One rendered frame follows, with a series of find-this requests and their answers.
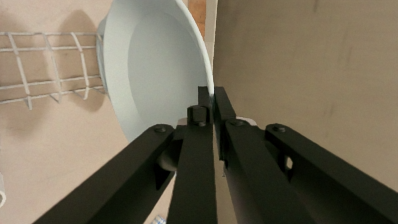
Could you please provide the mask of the white plate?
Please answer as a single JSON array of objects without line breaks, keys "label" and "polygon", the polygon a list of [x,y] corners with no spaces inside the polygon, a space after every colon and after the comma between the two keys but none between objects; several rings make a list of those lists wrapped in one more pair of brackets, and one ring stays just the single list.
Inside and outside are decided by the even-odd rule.
[{"label": "white plate", "polygon": [[111,103],[132,142],[149,127],[187,117],[214,83],[200,31],[181,0],[113,0],[104,31],[104,67]]},{"label": "white plate", "polygon": [[[108,13],[107,13],[107,14],[108,14]],[[98,28],[97,28],[97,33],[98,33],[99,35],[101,34],[100,36],[101,36],[102,40],[104,39],[104,28],[105,28],[105,22],[106,22],[107,14],[106,14],[106,16],[104,17],[104,19],[102,19],[102,20],[99,22],[99,25],[98,25]],[[102,32],[103,32],[103,33],[102,33]],[[99,69],[99,72],[101,72],[101,73],[100,73],[100,76],[102,76],[102,77],[101,77],[101,80],[103,80],[102,83],[103,83],[105,92],[107,93],[108,88],[107,88],[106,77],[105,77],[105,70],[104,70],[103,46],[102,46],[100,40],[98,40],[98,36],[96,35],[96,52],[97,52],[97,44],[98,44],[97,61],[99,62],[98,67],[100,68],[100,69]]]}]

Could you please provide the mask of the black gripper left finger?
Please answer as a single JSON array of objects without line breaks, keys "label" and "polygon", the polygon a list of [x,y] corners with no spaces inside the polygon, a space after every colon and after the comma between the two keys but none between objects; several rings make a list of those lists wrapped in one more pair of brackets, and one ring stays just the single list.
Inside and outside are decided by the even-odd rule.
[{"label": "black gripper left finger", "polygon": [[176,129],[146,129],[31,224],[144,224],[175,175],[165,224],[218,224],[207,86]]}]

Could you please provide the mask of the beige wire dish rack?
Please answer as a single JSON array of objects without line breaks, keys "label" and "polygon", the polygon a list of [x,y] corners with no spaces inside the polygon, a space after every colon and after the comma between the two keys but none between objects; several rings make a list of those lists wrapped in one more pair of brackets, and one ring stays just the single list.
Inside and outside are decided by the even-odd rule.
[{"label": "beige wire dish rack", "polygon": [[[64,32],[64,33],[47,33],[47,32],[0,32],[0,35],[8,35],[8,36],[9,36],[9,39],[10,39],[10,42],[11,42],[11,44],[12,44],[12,47],[13,47],[13,48],[9,48],[9,49],[0,49],[0,51],[14,51],[15,54],[18,54],[18,51],[24,51],[24,50],[49,50],[50,53],[53,53],[52,49],[79,49],[79,51],[81,52],[81,51],[82,51],[81,48],[96,48],[96,46],[81,46],[81,47],[80,47],[80,45],[79,45],[79,43],[78,43],[77,38],[76,38],[75,35],[97,35],[98,38],[99,38],[99,40],[100,40],[100,42],[101,42],[101,44],[102,44],[102,46],[103,46],[103,40],[102,40],[101,36],[100,36],[97,32],[96,32],[96,33],[74,33],[74,34],[73,34],[73,32]],[[41,47],[41,48],[17,48],[16,45],[15,45],[15,42],[14,42],[14,39],[13,39],[13,36],[12,36],[12,35],[43,35],[43,37],[44,37],[44,39],[45,39],[45,42],[46,42],[46,44],[47,44],[47,47]],[[74,47],[51,47],[46,35],[72,35],[77,46],[74,46]],[[83,54],[80,54],[80,55],[81,55],[81,61],[82,61],[82,66],[83,66],[83,72],[84,72],[85,82],[86,82],[86,85],[88,86],[88,85],[89,85],[89,84],[88,84],[88,78],[100,77],[100,75],[96,75],[96,76],[87,76],[86,67],[85,67],[85,61],[84,61],[84,56],[83,56]],[[60,84],[60,82],[84,79],[84,77],[79,77],[79,78],[71,78],[71,79],[62,79],[62,80],[60,80],[60,79],[59,79],[59,75],[58,75],[58,70],[57,70],[57,66],[56,66],[56,61],[55,61],[54,55],[51,55],[51,58],[52,58],[52,63],[53,63],[54,71],[55,71],[56,80],[54,80],[54,81],[45,81],[45,82],[37,82],[37,83],[29,83],[29,84],[27,84],[26,77],[25,77],[24,70],[23,70],[22,63],[21,63],[21,59],[20,59],[20,57],[16,57],[17,63],[18,63],[18,66],[19,66],[19,70],[20,70],[21,77],[22,77],[22,80],[23,80],[23,84],[24,84],[24,85],[21,84],[21,85],[4,86],[4,87],[0,87],[0,89],[8,89],[8,88],[16,88],[16,87],[25,87],[26,94],[30,94],[28,86],[31,86],[31,85],[39,85],[39,84],[47,84],[47,83],[55,83],[55,82],[57,82],[58,89],[61,89],[61,84]],[[66,91],[66,92],[59,91],[59,93],[46,94],[46,95],[33,96],[33,97],[27,96],[27,98],[20,98],[20,99],[14,99],[14,100],[1,101],[0,104],[24,100],[25,103],[26,103],[26,105],[28,106],[28,108],[29,108],[30,110],[32,110],[32,101],[31,101],[31,99],[35,99],[35,98],[41,98],[41,97],[50,96],[50,97],[51,97],[53,100],[55,100],[58,104],[61,104],[61,103],[62,103],[62,94],[66,94],[66,93],[72,93],[72,92],[73,92],[74,94],[76,94],[77,96],[79,96],[80,98],[82,98],[83,100],[87,99],[88,90],[91,90],[91,89],[93,89],[93,90],[95,90],[95,91],[97,91],[97,92],[99,92],[99,93],[101,93],[101,94],[103,94],[103,95],[105,95],[105,96],[107,96],[107,95],[109,94],[108,90],[107,90],[107,93],[104,93],[104,92],[98,90],[97,88],[104,88],[104,87],[103,87],[103,86],[92,87],[92,88],[86,87],[86,88],[85,88],[86,91],[85,91],[85,89],[79,89],[79,90],[72,90],[72,91]],[[80,94],[78,94],[77,92],[79,92],[79,91],[85,91],[85,96],[83,97],[83,96],[81,96]],[[59,101],[54,97],[54,95],[59,95]],[[28,99],[28,101],[27,101],[27,99]],[[28,104],[29,104],[29,105],[28,105]]]}]

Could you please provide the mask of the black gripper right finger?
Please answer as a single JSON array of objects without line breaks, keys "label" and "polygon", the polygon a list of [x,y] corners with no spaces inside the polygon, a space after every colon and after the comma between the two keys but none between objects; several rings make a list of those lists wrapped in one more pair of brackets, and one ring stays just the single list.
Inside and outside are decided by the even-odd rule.
[{"label": "black gripper right finger", "polygon": [[237,224],[398,224],[398,192],[288,126],[236,117],[224,87],[214,95]]}]

